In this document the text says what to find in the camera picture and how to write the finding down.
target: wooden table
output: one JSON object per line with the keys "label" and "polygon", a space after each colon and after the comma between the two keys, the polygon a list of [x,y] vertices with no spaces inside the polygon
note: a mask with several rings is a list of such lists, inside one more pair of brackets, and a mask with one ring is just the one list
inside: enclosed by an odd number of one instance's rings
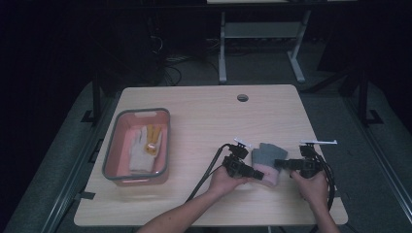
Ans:
{"label": "wooden table", "polygon": [[[239,94],[249,97],[237,100]],[[160,185],[120,187],[102,175],[102,164],[116,115],[128,109],[165,108],[171,115],[169,179]],[[209,166],[217,149],[242,138],[254,147],[274,144],[288,158],[301,158],[302,139],[316,139],[299,95],[292,85],[218,85],[127,88],[121,95],[106,138],[91,172],[75,223],[80,226],[143,225],[183,204]],[[222,164],[224,150],[216,166]],[[251,163],[248,155],[245,162]],[[197,194],[208,187],[209,181]],[[337,224],[348,220],[340,198],[331,214]],[[193,226],[301,225],[315,220],[295,182],[281,172],[275,188],[258,183],[239,186],[211,207]]]}

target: plastic bin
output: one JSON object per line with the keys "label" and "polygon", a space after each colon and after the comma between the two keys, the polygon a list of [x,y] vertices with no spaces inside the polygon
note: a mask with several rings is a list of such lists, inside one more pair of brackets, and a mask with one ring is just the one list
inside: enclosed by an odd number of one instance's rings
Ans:
{"label": "plastic bin", "polygon": [[[130,149],[137,131],[149,124],[160,126],[161,141],[151,172],[132,173]],[[160,184],[167,181],[170,113],[166,109],[127,110],[118,114],[103,162],[103,176],[117,185]]]}

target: gray carpet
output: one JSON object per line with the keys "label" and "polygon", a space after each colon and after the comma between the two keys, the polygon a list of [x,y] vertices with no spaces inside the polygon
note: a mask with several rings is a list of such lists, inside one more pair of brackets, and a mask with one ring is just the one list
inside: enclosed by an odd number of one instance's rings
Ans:
{"label": "gray carpet", "polygon": [[[306,43],[301,48],[298,60],[307,79],[298,83],[287,60],[286,50],[291,43],[271,43],[270,48],[254,46],[251,53],[233,53],[226,58],[227,84],[277,84],[289,83],[297,89],[305,89],[332,75],[317,71],[317,65],[324,45]],[[217,55],[206,59],[193,59],[174,65],[180,70],[182,80],[179,85],[219,84]],[[178,73],[167,69],[176,81]],[[301,94],[305,110],[319,140],[337,140],[337,146],[322,146],[326,161],[334,169],[336,185],[342,196],[349,216],[349,225],[342,225],[342,232],[412,232],[412,225],[401,209],[388,180],[384,176],[374,150],[365,140],[362,126],[352,114],[350,103],[356,103],[357,95],[342,98],[337,88],[342,81],[333,83],[314,94]],[[70,174],[73,164],[81,151],[90,151],[89,145],[96,145],[102,139],[113,115],[118,98],[103,96],[104,116],[100,130],[91,123],[81,122],[85,111],[92,109],[91,85],[85,87],[63,123],[59,133],[47,153],[36,177],[28,187],[5,232],[41,232],[56,197]],[[412,191],[409,179],[409,164],[412,137],[391,110],[382,92],[373,84],[369,86],[369,109],[376,110],[384,124],[370,125],[366,130],[381,146],[403,185]],[[86,184],[93,164],[84,163],[78,176],[72,198]],[[79,227],[73,217],[79,201],[70,202],[68,211],[58,224],[55,232],[134,232],[137,227]],[[309,232],[312,226],[271,226],[271,232]],[[202,232],[201,228],[191,228],[189,232]],[[220,232],[268,232],[267,227],[226,227]]]}

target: black cable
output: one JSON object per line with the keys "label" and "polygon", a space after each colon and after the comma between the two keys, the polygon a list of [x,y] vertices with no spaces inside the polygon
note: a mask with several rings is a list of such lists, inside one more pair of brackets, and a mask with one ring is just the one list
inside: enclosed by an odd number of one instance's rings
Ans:
{"label": "black cable", "polygon": [[355,229],[355,227],[353,227],[351,224],[349,224],[348,222],[346,222],[345,224],[349,229],[351,229],[353,232],[355,233],[360,233],[359,231],[357,231],[357,229]]}
{"label": "black cable", "polygon": [[[327,209],[330,211],[332,204],[333,204],[334,195],[335,195],[335,182],[334,182],[333,171],[331,167],[325,162],[325,160],[318,153],[316,153],[316,157],[321,162],[322,169],[325,171],[327,183],[329,185],[329,196],[327,198]],[[318,225],[315,225],[310,231],[310,233],[317,232],[318,228],[319,228]]]}
{"label": "black cable", "polygon": [[172,70],[176,71],[176,72],[179,74],[179,79],[174,83],[172,77],[171,77],[170,74],[169,74],[169,72],[167,72],[167,71],[165,72],[165,75],[170,78],[170,79],[169,79],[170,85],[172,85],[172,86],[178,85],[179,82],[182,80],[182,72],[181,72],[179,69],[177,69],[177,68],[175,68],[175,67],[171,67],[171,66],[164,66],[164,68],[172,69]]}
{"label": "black cable", "polygon": [[225,147],[229,147],[230,144],[224,144],[223,146],[221,146],[218,151],[215,154],[215,157],[213,157],[212,162],[210,163],[209,167],[207,168],[205,174],[203,175],[202,179],[200,179],[199,183],[197,184],[197,186],[194,188],[193,192],[191,193],[191,195],[189,196],[188,200],[186,200],[186,202],[188,202],[189,200],[193,199],[194,195],[196,195],[196,192],[199,190],[199,188],[203,185],[203,183],[209,178],[210,174],[211,174],[211,170],[212,168],[215,166],[216,161],[218,160],[219,156],[222,153],[223,148]]}
{"label": "black cable", "polygon": [[282,226],[278,226],[279,230],[281,230],[283,233],[287,233],[286,230]]}

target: dark background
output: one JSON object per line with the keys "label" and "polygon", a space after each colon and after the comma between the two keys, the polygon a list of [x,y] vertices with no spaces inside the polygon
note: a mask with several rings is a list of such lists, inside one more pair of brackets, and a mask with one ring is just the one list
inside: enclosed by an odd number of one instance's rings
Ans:
{"label": "dark background", "polygon": [[[320,69],[337,72],[357,64],[365,70],[412,132],[411,3],[368,2],[373,4],[360,4],[332,20],[333,12],[315,10],[305,40],[328,40]],[[87,1],[95,8],[85,10],[82,1],[0,2],[0,230],[93,76],[107,95],[126,86],[156,85],[162,54],[152,53],[150,35],[161,36],[168,49],[197,55],[202,50],[190,45],[219,35],[219,28],[211,26],[219,23],[219,13],[205,19],[206,13],[172,11],[147,21],[152,13],[108,14],[98,10],[104,3]]]}

